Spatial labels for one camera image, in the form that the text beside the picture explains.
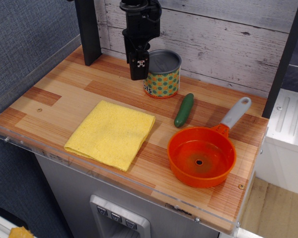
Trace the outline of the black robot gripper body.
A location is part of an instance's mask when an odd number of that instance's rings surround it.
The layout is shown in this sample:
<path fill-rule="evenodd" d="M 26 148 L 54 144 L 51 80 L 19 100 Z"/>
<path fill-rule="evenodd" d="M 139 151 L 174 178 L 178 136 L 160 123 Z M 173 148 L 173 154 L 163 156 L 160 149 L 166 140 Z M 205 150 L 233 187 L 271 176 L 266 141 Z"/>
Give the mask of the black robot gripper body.
<path fill-rule="evenodd" d="M 148 51 L 149 41 L 160 36 L 160 8 L 149 8 L 144 11 L 127 12 L 127 28 L 123 36 L 127 36 L 132 43 L 132 49 Z"/>

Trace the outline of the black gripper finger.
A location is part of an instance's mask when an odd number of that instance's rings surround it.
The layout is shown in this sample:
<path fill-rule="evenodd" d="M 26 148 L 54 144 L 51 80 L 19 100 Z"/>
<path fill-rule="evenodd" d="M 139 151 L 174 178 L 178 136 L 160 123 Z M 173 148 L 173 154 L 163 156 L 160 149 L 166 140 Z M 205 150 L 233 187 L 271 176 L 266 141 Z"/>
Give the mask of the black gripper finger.
<path fill-rule="evenodd" d="M 126 51 L 126 60 L 127 60 L 127 63 L 130 63 L 129 55 L 132 50 L 132 43 L 130 42 L 127 36 L 124 36 L 124 44 L 125 44 L 125 51 Z"/>
<path fill-rule="evenodd" d="M 130 50 L 128 53 L 132 80 L 146 79 L 149 73 L 149 52 Z"/>

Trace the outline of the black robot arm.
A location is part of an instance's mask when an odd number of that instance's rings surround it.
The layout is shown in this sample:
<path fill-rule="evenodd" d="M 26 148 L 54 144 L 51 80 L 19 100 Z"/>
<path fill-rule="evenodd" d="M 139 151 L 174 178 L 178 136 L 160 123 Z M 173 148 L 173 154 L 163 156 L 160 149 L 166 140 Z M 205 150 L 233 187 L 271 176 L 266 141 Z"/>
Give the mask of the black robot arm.
<path fill-rule="evenodd" d="M 162 7 L 157 0 L 122 0 L 126 14 L 122 31 L 132 80 L 146 79 L 149 73 L 149 42 L 160 36 Z"/>

